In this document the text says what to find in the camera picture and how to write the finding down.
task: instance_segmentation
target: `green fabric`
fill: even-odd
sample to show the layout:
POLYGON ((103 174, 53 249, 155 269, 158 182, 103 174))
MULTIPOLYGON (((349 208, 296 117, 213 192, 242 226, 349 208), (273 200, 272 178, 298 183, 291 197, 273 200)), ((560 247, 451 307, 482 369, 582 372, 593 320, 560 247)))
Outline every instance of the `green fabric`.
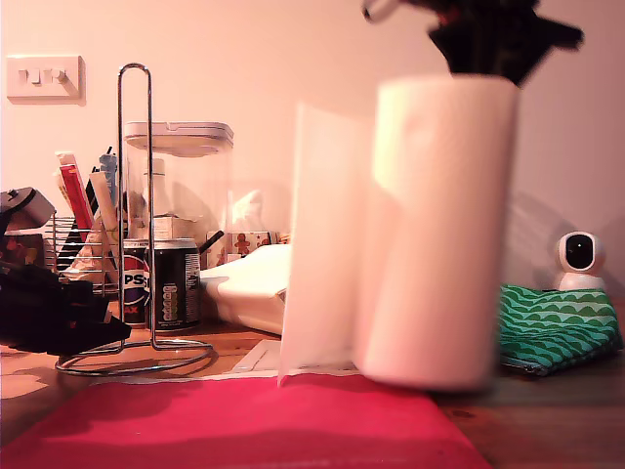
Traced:
POLYGON ((546 376, 623 348, 602 290, 540 291, 502 285, 501 363, 546 376))

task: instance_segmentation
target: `black can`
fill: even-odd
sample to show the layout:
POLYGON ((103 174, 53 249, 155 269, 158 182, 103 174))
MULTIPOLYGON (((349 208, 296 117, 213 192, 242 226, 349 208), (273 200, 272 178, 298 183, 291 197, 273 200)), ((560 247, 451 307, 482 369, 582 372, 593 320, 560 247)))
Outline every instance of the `black can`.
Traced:
POLYGON ((200 268, 195 241, 186 238, 157 240, 154 261, 156 330, 180 330, 199 325, 200 268))
POLYGON ((149 291, 146 281, 147 239, 124 240, 124 322, 146 325, 149 291))

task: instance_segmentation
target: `wooden table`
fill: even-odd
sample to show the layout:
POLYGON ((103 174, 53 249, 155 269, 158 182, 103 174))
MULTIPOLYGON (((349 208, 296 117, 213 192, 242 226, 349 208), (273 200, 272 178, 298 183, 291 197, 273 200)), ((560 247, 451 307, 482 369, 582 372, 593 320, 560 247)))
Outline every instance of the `wooden table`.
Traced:
MULTIPOLYGON (((133 336, 146 336, 133 331, 133 336)), ((264 338, 277 337, 232 326, 212 326, 193 335, 212 343, 219 354, 149 377, 205 376, 229 371, 264 338)), ((2 352, 2 445, 75 393, 91 378, 54 370, 55 357, 2 352)), ((150 349, 133 360, 153 362, 150 349)), ((106 358, 119 361, 120 357, 106 358)), ((625 468, 625 354, 558 375, 530 379, 502 374, 490 393, 434 399, 494 467, 625 468)))

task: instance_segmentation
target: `red cutting board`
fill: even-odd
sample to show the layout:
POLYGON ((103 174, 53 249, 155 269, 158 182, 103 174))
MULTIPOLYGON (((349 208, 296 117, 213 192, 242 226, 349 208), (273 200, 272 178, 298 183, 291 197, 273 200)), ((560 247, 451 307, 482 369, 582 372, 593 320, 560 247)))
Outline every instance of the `red cutting board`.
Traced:
POLYGON ((362 376, 92 386, 0 453, 2 469, 490 467, 424 394, 362 376))

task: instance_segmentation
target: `security camera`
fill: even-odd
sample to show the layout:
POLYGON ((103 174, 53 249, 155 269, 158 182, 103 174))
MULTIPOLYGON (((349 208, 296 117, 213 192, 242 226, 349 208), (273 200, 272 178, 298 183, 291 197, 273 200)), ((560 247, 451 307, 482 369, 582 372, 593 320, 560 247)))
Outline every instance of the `security camera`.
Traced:
POLYGON ((597 276, 605 261, 604 246, 593 234, 574 232, 558 241, 558 261, 562 267, 558 290, 602 289, 604 281, 597 276))

